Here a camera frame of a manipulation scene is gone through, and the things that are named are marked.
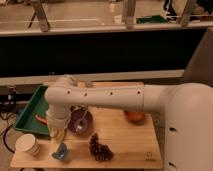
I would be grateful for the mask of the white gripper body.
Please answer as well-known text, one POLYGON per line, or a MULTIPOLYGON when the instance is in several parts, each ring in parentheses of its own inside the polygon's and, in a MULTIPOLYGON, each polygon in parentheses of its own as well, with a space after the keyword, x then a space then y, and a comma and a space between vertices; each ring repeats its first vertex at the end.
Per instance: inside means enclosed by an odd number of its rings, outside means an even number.
POLYGON ((50 136, 56 137, 67 128, 70 112, 66 108, 50 106, 46 111, 46 120, 50 136))

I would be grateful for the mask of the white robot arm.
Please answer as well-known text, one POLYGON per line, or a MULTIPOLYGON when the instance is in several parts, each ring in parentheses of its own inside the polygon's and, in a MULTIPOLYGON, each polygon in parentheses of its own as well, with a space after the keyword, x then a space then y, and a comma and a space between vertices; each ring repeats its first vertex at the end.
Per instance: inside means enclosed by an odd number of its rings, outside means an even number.
POLYGON ((74 105, 165 115, 164 171, 213 171, 213 88, 201 83, 81 88, 70 75, 45 92, 47 125, 61 139, 74 105))

